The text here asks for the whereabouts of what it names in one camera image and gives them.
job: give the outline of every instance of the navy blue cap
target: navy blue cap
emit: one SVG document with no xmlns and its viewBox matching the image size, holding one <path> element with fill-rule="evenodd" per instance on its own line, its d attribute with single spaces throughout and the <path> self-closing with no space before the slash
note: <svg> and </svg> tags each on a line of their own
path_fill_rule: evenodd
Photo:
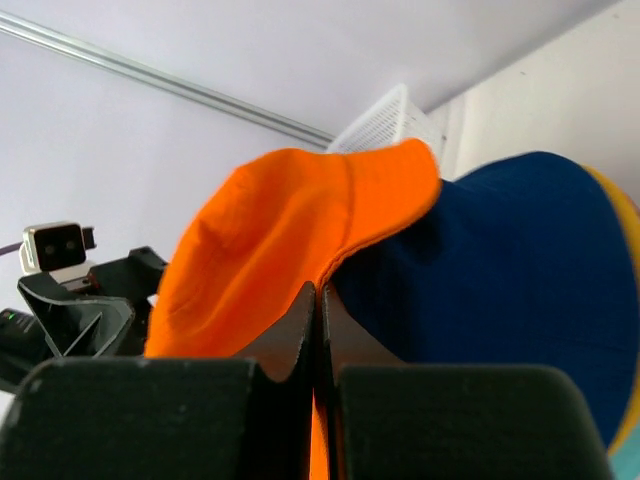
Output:
<svg viewBox="0 0 640 480">
<path fill-rule="evenodd" d="M 444 182 L 429 213 L 333 282 L 405 361 L 563 370 L 612 441 L 636 374 L 638 290 L 616 214 L 576 163 L 530 153 Z"/>
</svg>

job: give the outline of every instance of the small robot camera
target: small robot camera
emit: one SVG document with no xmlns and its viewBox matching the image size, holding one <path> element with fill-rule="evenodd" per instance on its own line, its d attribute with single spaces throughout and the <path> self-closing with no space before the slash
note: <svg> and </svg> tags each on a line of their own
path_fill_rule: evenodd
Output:
<svg viewBox="0 0 640 480">
<path fill-rule="evenodd" d="M 81 265 L 87 260 L 82 228 L 77 223 L 27 227 L 23 240 L 27 261 L 35 271 L 53 272 Z"/>
</svg>

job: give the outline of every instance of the orange cap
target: orange cap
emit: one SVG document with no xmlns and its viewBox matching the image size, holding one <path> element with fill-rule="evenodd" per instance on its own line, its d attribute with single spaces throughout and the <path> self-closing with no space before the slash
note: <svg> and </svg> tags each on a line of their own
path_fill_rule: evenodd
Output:
<svg viewBox="0 0 640 480">
<path fill-rule="evenodd" d="M 419 140 L 347 155 L 280 150 L 237 169 L 178 245 L 145 355 L 235 354 L 284 315 L 305 281 L 320 291 L 347 256 L 424 215 L 440 185 Z M 326 478 L 317 455 L 314 479 Z"/>
</svg>

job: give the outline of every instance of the white wall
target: white wall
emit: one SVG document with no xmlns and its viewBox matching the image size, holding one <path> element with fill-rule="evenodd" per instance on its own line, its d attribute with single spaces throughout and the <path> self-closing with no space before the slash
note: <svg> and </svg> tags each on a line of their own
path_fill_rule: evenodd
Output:
<svg viewBox="0 0 640 480">
<path fill-rule="evenodd" d="M 337 134 L 400 81 L 433 108 L 613 1 L 0 0 L 0 9 Z"/>
<path fill-rule="evenodd" d="M 640 1 L 625 0 L 445 105 L 449 177 L 531 150 L 600 168 L 640 203 Z"/>
<path fill-rule="evenodd" d="M 237 165 L 301 142 L 0 35 L 0 245 L 29 224 L 96 227 L 96 261 L 150 245 L 169 258 Z M 17 254 L 0 309 L 23 308 Z"/>
</svg>

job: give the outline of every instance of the camera lens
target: camera lens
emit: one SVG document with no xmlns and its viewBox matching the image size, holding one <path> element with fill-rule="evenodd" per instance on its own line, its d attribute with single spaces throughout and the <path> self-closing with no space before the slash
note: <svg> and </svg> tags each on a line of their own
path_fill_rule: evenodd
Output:
<svg viewBox="0 0 640 480">
<path fill-rule="evenodd" d="M 38 229 L 34 234 L 38 264 L 43 272 L 82 264 L 86 259 L 82 229 L 62 224 Z"/>
</svg>

